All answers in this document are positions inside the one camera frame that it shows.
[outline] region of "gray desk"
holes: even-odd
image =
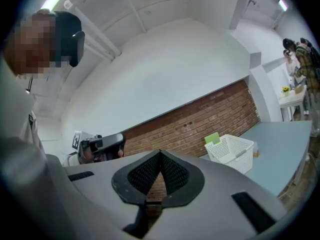
[[[309,147],[311,121],[260,122],[241,138],[257,142],[260,156],[245,175],[278,196],[296,172],[294,183],[302,174]],[[202,159],[210,160],[206,154]]]

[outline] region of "brick wall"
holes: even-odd
[[[256,106],[244,80],[197,99],[124,132],[126,156],[156,149],[200,157],[205,155],[204,137],[239,136],[259,121]],[[161,201],[166,188],[159,175],[148,194],[150,201]]]

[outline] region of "plaid shirt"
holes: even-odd
[[[315,68],[310,56],[310,49],[305,45],[298,45],[295,50],[295,55],[300,62],[300,68],[295,73],[297,77],[304,75],[309,93],[320,93],[320,84],[315,75]]]

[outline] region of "white table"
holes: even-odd
[[[309,112],[311,113],[310,109],[310,101],[309,101],[309,95],[307,91],[307,86],[304,85],[304,88],[301,92],[295,93],[294,90],[291,90],[289,92],[288,96],[282,96],[278,99],[279,105],[281,108],[281,111],[283,112],[283,109],[289,108],[292,116],[292,121],[294,121],[294,113],[291,109],[291,107],[299,106],[300,107],[300,113],[301,113],[301,120],[306,120],[306,117],[303,113],[304,111],[304,99],[306,98],[306,103]]]

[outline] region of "white wall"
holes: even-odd
[[[232,47],[232,57],[236,58],[238,62],[243,61],[243,64],[248,69],[255,68],[261,64],[261,51],[239,30],[223,30],[220,33]]]
[[[300,42],[300,38],[308,39],[312,45],[320,51],[317,41],[308,24],[295,8],[289,9],[284,13],[276,27],[276,31],[282,39],[289,38],[296,42]]]
[[[61,122],[56,119],[37,116],[38,136],[46,154],[55,155],[63,161],[66,152],[61,132]]]
[[[212,29],[229,29],[238,0],[189,0],[190,17]]]
[[[262,65],[283,58],[283,38],[275,30],[246,19],[240,20],[236,29],[261,51]]]
[[[249,69],[233,52],[220,34],[192,19],[133,38],[72,97],[61,121],[65,143],[74,130],[114,134],[245,78]]]
[[[261,122],[281,122],[283,118],[278,97],[261,65],[250,70],[248,87]]]
[[[280,66],[268,72],[267,75],[271,81],[274,92],[279,99],[283,96],[282,88],[285,86],[290,86],[291,83],[291,77],[288,75],[286,64],[281,64]],[[290,121],[292,119],[290,109],[287,108],[287,112],[284,110],[282,116],[284,121]]]

